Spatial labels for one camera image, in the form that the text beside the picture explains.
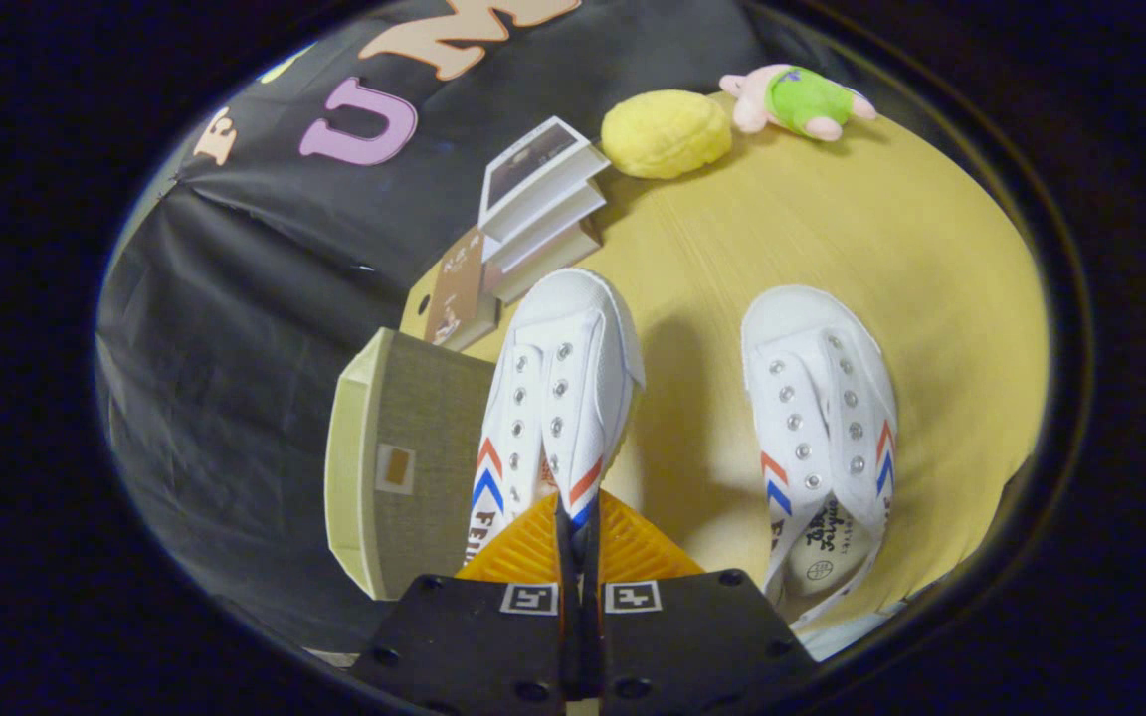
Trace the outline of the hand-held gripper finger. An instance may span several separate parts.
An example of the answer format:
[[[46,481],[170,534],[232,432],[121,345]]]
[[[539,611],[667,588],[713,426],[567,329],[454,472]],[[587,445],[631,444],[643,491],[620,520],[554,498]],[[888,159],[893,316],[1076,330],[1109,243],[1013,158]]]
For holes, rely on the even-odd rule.
[[[350,678],[385,713],[560,715],[563,640],[576,607],[570,518],[540,499],[468,577],[414,579]]]
[[[579,544],[602,713],[793,715],[808,707],[818,666],[745,571],[704,571],[606,490]]]

